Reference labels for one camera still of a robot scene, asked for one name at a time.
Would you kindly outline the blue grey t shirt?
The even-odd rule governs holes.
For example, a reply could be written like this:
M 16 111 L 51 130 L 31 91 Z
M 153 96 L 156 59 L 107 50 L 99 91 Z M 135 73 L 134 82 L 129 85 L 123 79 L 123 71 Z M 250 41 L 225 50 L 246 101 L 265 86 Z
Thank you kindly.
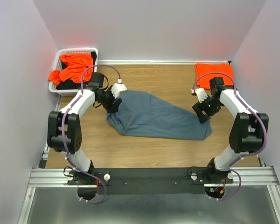
M 212 134 L 210 122 L 148 92 L 128 90 L 119 110 L 107 114 L 107 122 L 126 136 L 204 140 Z

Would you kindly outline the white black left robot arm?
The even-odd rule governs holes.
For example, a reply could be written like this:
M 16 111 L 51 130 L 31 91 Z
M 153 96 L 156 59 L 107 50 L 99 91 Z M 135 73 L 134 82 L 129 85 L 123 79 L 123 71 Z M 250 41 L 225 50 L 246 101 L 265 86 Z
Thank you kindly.
M 88 84 L 83 84 L 64 108 L 50 112 L 48 117 L 48 146 L 65 155 L 72 166 L 72 176 L 78 177 L 83 184 L 99 179 L 95 176 L 93 162 L 82 150 L 81 117 L 95 103 L 108 113 L 117 112 L 122 102 L 120 97 L 127 91 L 120 78 L 115 84 L 103 87 L 105 80 L 105 75 L 94 72 Z

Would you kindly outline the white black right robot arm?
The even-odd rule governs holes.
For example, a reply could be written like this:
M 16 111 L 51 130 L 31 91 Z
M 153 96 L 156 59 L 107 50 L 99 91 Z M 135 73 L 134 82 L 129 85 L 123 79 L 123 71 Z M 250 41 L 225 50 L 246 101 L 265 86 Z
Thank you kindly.
M 234 118 L 228 147 L 210 160 L 202 171 L 202 178 L 215 183 L 231 178 L 231 167 L 239 160 L 259 154 L 266 147 L 269 117 L 259 113 L 240 96 L 235 84 L 227 85 L 222 77 L 210 80 L 210 94 L 204 88 L 192 88 L 198 102 L 193 109 L 201 124 L 210 120 L 221 107 L 226 107 Z

